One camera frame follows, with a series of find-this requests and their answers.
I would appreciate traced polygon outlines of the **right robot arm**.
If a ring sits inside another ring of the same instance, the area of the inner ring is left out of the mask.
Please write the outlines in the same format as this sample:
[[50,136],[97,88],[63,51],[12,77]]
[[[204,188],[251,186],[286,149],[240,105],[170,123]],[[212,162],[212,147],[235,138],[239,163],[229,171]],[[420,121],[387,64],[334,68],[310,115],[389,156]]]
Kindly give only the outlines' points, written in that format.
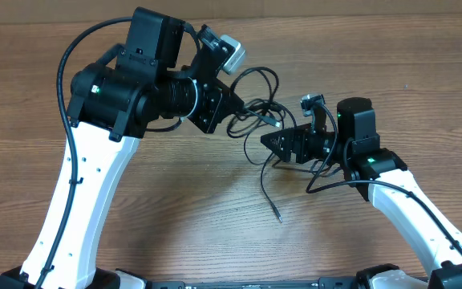
[[387,263],[358,271],[347,288],[462,288],[462,233],[419,187],[394,152],[381,148],[371,100],[352,97],[337,104],[332,116],[321,95],[300,101],[309,124],[284,128],[261,137],[281,161],[317,160],[337,164],[340,185],[354,187],[382,212],[410,245],[427,280],[411,277]]

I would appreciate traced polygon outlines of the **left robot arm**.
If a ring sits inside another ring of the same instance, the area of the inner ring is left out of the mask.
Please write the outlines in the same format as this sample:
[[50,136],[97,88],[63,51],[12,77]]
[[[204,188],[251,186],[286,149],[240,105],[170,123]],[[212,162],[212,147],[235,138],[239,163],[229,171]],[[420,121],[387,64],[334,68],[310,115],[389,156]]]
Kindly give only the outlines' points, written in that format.
[[218,79],[233,74],[245,48],[228,35],[142,7],[116,44],[71,81],[59,99],[67,142],[38,239],[0,288],[144,288],[144,278],[96,266],[117,185],[152,122],[190,120],[211,133],[243,101]]

